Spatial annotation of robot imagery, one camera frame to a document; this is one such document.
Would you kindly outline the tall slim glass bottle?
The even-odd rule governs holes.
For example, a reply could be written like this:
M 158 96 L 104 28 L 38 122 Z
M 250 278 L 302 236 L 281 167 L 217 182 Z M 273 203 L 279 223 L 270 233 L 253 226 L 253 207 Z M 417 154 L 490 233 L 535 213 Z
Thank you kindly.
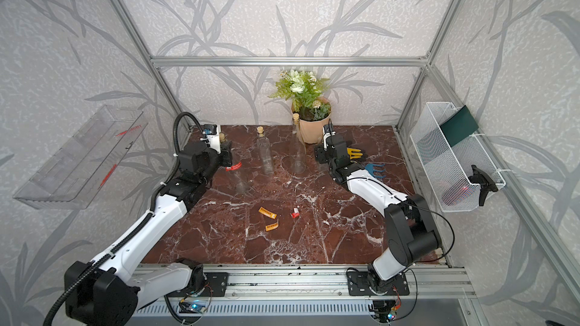
M 292 115 L 292 139 L 291 139 L 291 170 L 295 175 L 300 175 L 307 170 L 306 148 L 301 137 L 300 118 L 298 113 Z

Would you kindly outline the glass bottle with red label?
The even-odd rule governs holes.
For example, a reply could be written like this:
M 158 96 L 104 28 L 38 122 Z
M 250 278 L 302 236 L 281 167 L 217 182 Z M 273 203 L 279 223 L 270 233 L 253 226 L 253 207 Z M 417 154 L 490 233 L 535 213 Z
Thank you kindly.
M 221 151 L 226 160 L 225 174 L 230 181 L 231 188 L 237 195 L 246 194 L 250 190 L 250 185 L 246 176 L 243 163 L 234 149 L 234 142 L 229 140 L 223 133 L 219 135 Z

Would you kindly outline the short glass bottle gold label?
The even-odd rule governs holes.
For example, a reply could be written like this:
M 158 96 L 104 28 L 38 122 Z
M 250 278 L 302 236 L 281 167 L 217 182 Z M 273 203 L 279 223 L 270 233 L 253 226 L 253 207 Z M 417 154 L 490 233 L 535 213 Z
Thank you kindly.
M 272 175 L 274 173 L 274 164 L 271 155 L 270 141 L 266 137 L 264 128 L 262 126 L 257 127 L 257 132 L 258 132 L 257 146 L 262 161 L 264 173 L 266 175 Z

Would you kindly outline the peeled gold label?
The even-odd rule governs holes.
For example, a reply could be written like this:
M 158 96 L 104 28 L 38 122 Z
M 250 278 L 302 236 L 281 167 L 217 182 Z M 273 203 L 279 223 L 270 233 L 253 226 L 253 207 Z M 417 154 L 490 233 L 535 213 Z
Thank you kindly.
M 279 227 L 279 222 L 276 222 L 276 223 L 272 223 L 272 224 L 269 224 L 269 225 L 265 226 L 265 230 L 267 232 L 270 232 L 272 230 L 277 229 L 278 227 Z

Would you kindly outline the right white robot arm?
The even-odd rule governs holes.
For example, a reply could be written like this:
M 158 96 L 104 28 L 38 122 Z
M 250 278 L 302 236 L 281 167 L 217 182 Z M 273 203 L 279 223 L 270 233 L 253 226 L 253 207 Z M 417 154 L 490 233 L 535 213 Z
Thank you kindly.
M 386 285 L 430 252 L 442 245 L 427 202 L 420 195 L 406 195 L 373 177 L 350 159 L 347 142 L 326 126 L 323 142 L 315 147 L 315 158 L 329 166 L 331 178 L 364 199 L 383 216 L 388 247 L 368 267 L 373 288 Z

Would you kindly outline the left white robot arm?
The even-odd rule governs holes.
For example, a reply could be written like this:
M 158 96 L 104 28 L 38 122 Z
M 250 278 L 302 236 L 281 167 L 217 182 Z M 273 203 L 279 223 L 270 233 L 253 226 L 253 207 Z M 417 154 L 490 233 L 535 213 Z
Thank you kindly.
M 161 237 L 203 197 L 220 167 L 233 164 L 232 143 L 221 137 L 187 144 L 177 172 L 154 190 L 150 208 L 107 250 L 65 273 L 64 293 L 43 323 L 60 308 L 87 325 L 124 325 L 134 313 L 175 291 L 200 294 L 207 284 L 202 264 L 179 259 L 164 270 L 137 277 L 134 271 Z

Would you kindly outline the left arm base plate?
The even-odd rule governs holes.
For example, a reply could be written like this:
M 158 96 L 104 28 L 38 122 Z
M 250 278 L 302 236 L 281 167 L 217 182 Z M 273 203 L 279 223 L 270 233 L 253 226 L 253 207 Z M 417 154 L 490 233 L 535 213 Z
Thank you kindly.
M 229 274 L 205 273 L 205 288 L 200 297 L 225 297 Z

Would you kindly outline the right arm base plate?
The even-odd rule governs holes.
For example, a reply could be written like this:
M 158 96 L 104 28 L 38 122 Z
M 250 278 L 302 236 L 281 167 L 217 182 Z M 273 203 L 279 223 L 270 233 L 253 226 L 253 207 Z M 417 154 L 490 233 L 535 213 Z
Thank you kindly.
M 353 267 L 346 270 L 348 293 L 350 296 L 409 296 L 409 284 L 402 273 L 385 281 L 374 273 Z

